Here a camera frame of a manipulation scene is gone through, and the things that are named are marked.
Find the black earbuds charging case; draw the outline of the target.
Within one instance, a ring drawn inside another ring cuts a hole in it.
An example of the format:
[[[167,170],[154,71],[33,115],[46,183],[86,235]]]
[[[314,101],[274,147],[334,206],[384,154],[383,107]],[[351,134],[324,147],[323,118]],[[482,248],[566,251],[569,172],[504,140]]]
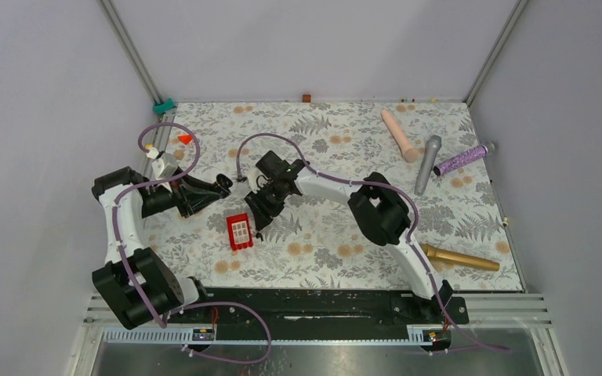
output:
[[[218,174],[216,176],[216,189],[219,191],[221,197],[228,197],[231,195],[231,187],[234,185],[233,181],[224,174]]]

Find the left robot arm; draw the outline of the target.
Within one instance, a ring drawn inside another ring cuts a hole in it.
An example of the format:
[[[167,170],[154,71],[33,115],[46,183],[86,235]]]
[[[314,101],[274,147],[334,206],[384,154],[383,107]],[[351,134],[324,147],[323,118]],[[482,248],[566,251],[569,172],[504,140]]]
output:
[[[209,317],[212,302],[196,277],[179,277],[145,241],[146,218],[177,209],[188,218],[230,195],[233,182],[218,174],[213,183],[184,176],[169,186],[149,185],[144,175],[120,168],[94,181],[92,195],[103,207],[107,255],[92,272],[92,283],[129,330],[174,309],[194,322]]]

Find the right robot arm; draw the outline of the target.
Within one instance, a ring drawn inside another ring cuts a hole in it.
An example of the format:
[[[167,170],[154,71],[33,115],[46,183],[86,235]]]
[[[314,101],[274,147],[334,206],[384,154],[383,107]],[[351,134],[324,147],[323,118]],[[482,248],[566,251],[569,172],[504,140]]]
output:
[[[252,187],[245,196],[258,231],[281,214],[292,196],[311,196],[343,204],[350,209],[362,235],[386,249],[408,278],[419,299],[419,315],[436,323],[449,312],[453,289],[439,277],[415,238],[419,211],[402,190],[390,185],[378,172],[362,180],[350,180],[320,172],[303,158],[292,163],[273,151],[256,163],[259,177],[249,177]]]

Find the floral table mat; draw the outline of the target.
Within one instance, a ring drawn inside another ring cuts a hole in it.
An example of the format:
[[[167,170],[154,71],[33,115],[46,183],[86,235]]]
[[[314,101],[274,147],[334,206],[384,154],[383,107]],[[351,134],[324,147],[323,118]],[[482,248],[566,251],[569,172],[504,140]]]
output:
[[[463,103],[182,103],[175,122],[198,136],[201,157],[193,176],[235,178],[267,152],[286,161],[299,154],[318,170],[343,178],[383,174],[413,194],[419,164],[408,163],[387,130],[389,111],[419,152],[440,136],[439,160],[478,144]],[[190,218],[170,210],[150,217],[151,248],[174,273],[210,287],[405,289],[408,280],[383,248],[371,244],[350,210],[311,196],[291,196],[284,211],[251,248],[230,248],[226,219],[248,211],[245,183]],[[432,177],[414,199],[420,211],[419,242],[499,264],[496,271],[435,262],[457,291],[520,291],[523,282],[511,252],[491,180],[483,161],[445,177]]]

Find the red wedge block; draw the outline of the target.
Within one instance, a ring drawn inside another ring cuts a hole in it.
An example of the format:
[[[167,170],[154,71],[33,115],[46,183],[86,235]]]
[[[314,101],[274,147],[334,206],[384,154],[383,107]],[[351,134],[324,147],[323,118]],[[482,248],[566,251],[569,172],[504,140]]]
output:
[[[188,145],[193,141],[194,137],[191,136],[190,134],[185,134],[185,135],[177,136],[177,139],[179,140],[180,143],[182,143],[184,145]]]

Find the red tray with tiles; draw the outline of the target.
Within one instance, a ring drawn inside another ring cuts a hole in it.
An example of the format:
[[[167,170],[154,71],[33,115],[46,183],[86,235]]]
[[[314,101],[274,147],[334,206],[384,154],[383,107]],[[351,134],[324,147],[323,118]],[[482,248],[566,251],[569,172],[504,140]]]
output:
[[[226,222],[232,251],[239,251],[253,246],[254,242],[247,213],[228,216]]]

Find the teal block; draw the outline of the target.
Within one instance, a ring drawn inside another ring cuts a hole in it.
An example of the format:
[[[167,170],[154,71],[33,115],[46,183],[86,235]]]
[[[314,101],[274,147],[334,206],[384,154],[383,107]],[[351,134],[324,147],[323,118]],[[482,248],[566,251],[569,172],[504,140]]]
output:
[[[152,107],[153,112],[158,115],[158,116],[162,116],[164,115],[166,112],[170,111],[171,109],[176,108],[176,103],[174,102],[173,99],[168,98],[166,101],[156,104]]]

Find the pink microphone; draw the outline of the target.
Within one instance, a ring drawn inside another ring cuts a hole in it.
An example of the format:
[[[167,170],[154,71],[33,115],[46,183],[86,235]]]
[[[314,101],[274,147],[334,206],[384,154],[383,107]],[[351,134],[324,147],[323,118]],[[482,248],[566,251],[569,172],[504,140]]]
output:
[[[416,162],[419,159],[419,152],[404,134],[404,131],[397,119],[388,110],[381,110],[380,115],[385,123],[385,126],[388,128],[395,143],[397,144],[403,159],[408,163]]]

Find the silver microphone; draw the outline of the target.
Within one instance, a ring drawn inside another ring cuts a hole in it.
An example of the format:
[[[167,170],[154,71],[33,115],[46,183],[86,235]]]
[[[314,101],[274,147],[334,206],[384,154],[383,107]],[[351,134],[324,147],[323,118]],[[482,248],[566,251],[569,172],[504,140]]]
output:
[[[441,146],[442,138],[438,135],[433,135],[427,140],[422,164],[415,182],[415,195],[421,196],[424,194]]]

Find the gold microphone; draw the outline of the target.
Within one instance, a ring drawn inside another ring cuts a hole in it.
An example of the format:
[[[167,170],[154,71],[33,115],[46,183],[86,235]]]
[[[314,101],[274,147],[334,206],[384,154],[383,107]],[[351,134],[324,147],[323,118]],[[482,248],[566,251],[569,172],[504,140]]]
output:
[[[488,271],[499,271],[500,265],[497,262],[479,258],[472,255],[465,255],[454,251],[444,250],[429,244],[422,244],[421,249],[426,254],[426,257],[431,260],[467,266],[474,269],[482,269]]]

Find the purple glitter microphone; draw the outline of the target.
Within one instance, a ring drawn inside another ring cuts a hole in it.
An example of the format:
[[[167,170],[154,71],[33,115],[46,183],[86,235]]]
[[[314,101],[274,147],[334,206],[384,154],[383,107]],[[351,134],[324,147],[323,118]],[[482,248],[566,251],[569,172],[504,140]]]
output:
[[[459,168],[463,168],[464,166],[485,158],[489,154],[492,154],[495,150],[496,146],[494,143],[482,143],[434,165],[432,168],[432,173],[436,176],[446,175],[449,172],[453,172]]]

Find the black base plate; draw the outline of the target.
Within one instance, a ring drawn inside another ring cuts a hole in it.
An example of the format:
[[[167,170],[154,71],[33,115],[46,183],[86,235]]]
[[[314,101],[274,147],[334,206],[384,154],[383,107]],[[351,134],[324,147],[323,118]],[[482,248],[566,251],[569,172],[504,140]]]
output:
[[[244,324],[253,318],[238,308],[241,303],[257,312],[274,329],[276,321],[333,320],[354,323],[358,320],[375,327],[402,324],[443,325],[449,322],[467,324],[464,298],[455,297],[449,287],[441,288],[440,303],[425,300],[406,291],[389,290],[310,290],[255,289],[210,287],[200,299],[206,307],[177,309],[172,312],[172,324],[209,323],[213,317],[219,324]]]

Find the aluminium frame rail left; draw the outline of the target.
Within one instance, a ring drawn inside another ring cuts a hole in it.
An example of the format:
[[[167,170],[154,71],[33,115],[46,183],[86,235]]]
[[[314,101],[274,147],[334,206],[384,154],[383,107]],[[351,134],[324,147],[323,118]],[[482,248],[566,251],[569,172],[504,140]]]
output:
[[[163,96],[154,83],[154,79],[147,69],[137,47],[135,46],[116,5],[111,0],[97,0],[96,2],[105,15],[107,23],[114,32],[116,39],[118,40],[127,59],[131,63],[136,76],[140,80],[140,83],[142,84],[151,102],[155,106],[162,105],[164,103]]]

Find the aluminium frame rail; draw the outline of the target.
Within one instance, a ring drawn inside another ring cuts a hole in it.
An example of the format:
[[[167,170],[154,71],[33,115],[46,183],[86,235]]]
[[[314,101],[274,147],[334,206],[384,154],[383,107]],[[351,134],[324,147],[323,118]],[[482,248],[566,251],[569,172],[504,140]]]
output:
[[[162,105],[164,103],[163,96],[154,83],[154,79],[147,69],[137,47],[135,46],[116,5],[111,0],[97,0],[96,2],[105,15],[107,23],[114,32],[116,39],[118,40],[127,59],[131,63],[136,76],[140,80],[140,83],[142,84],[151,102],[155,106]]]
[[[506,22],[502,26],[502,29],[499,32],[497,38],[495,39],[495,42],[493,43],[490,51],[488,52],[483,65],[478,71],[477,76],[473,81],[473,84],[470,86],[468,93],[463,99],[463,102],[467,105],[468,108],[472,107],[473,103],[475,102],[478,94],[480,93],[484,83],[488,78],[490,70],[494,67],[500,54],[506,47],[510,36],[514,32],[520,18],[524,15],[524,12],[528,7],[529,3],[529,0],[517,0],[515,2],[512,11],[506,18]]]

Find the aluminium frame rail right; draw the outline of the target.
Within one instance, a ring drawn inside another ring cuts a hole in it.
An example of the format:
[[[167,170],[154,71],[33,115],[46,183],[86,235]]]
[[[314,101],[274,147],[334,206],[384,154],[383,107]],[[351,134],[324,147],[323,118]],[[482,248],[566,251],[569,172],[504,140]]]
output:
[[[510,36],[514,32],[520,18],[524,15],[524,12],[528,7],[529,3],[529,0],[517,0],[515,2],[512,11],[506,18],[506,22],[502,26],[502,29],[499,32],[497,38],[495,39],[495,42],[493,43],[490,51],[488,52],[483,65],[478,71],[477,76],[473,81],[473,84],[470,86],[468,93],[463,99],[463,102],[467,105],[468,108],[472,107],[473,103],[475,102],[478,94],[480,93],[484,83],[488,78],[490,70],[494,67],[500,54],[506,47]]]

